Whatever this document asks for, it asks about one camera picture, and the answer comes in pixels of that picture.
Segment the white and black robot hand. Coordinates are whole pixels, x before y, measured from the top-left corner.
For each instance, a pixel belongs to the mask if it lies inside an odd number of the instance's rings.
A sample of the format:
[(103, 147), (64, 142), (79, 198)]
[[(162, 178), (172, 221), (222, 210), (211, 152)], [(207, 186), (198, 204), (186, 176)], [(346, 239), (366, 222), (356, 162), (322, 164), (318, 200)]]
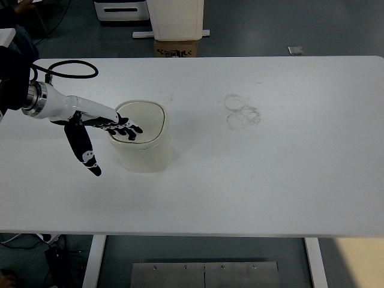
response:
[(86, 127), (99, 128), (111, 136), (135, 140), (143, 130), (115, 109), (74, 95), (63, 95), (47, 85), (47, 98), (38, 118), (62, 125), (70, 147), (78, 159), (95, 176), (101, 175)]

